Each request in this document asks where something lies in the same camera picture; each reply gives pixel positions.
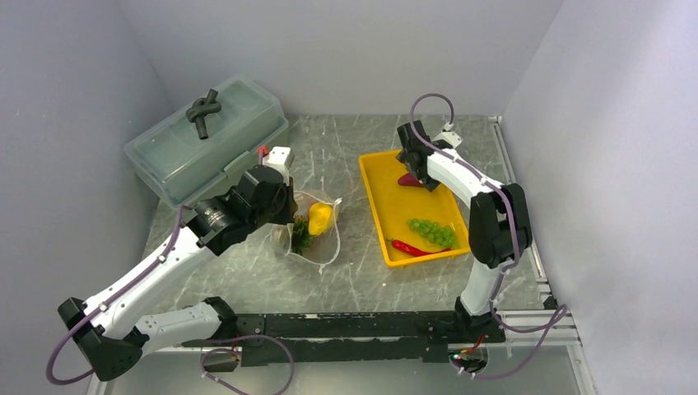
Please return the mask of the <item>yellow toy pear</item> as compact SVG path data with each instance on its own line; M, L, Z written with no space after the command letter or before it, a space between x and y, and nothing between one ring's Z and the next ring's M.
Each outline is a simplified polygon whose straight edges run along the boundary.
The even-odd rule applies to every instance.
M313 237L320 236L331 225L333 220L333 207L315 202L308 210L309 234Z

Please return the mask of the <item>purple toy sweet potato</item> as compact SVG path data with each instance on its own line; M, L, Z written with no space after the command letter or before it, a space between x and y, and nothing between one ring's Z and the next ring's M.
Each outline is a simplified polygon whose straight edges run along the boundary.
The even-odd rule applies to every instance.
M403 187L423 188L423 183L413 175L406 173L398 179L398 185Z

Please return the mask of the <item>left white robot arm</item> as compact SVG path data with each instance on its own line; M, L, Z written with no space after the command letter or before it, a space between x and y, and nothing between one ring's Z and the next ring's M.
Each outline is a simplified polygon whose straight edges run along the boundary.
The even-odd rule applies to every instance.
M230 343L239 332L238 317L220 297L165 314L150 308L175 282L263 225L291 223L296 209L285 164L255 165L226 193L180 207L169 238L145 260L87 300L71 297L59 305L67 334L49 357L47 380L68 385L95 374L106 382L167 346Z

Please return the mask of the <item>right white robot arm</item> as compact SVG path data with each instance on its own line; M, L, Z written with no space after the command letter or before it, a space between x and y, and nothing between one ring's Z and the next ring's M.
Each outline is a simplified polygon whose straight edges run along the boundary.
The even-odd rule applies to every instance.
M474 264L457 299L454 332L465 342L482 335L495 319L496 297L506 273L519 264L533 242L525 193L516 183L503 184L466 162L457 152L459 138L442 132L430 139L421 122L397 129L397 155L408 173L428 191L445 186L469 210L468 242Z

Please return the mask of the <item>green toy grapes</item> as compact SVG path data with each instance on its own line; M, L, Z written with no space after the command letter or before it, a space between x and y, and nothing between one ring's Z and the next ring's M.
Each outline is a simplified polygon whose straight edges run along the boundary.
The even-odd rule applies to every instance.
M456 234L448 225L441 225L435 221L425 219L407 220L409 230L420 235L431 244L443 249L453 248L457 244Z

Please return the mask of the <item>toy pineapple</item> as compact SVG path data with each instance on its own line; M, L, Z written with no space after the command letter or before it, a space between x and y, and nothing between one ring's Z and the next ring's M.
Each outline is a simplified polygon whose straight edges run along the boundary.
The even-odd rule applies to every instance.
M291 252L303 255L309 249L312 239L309 222L303 216L296 216L291 231Z

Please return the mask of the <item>yellow plastic tray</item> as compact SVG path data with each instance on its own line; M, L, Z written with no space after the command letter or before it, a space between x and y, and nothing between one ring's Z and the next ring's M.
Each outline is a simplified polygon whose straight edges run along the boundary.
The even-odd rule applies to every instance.
M383 151L362 155L358 160L385 264L389 268L406 267L471 253L468 229L454 195L444 186L432 192L425 188L399 186L398 179L407 170L396 159L397 154L397 150ZM399 239L425 251L443 249L409 230L409 219L425 219L450 226L456 234L457 244L449 252L424 257L411 257L397 251L387 239Z

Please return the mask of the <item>clear zip top bag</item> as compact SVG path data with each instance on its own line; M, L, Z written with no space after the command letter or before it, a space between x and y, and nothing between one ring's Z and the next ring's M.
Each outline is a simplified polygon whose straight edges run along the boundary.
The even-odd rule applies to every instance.
M342 199L330 197L322 190L297 190L294 199L297 211L291 223L272 228L272 250L293 262L323 269L340 252L337 222Z

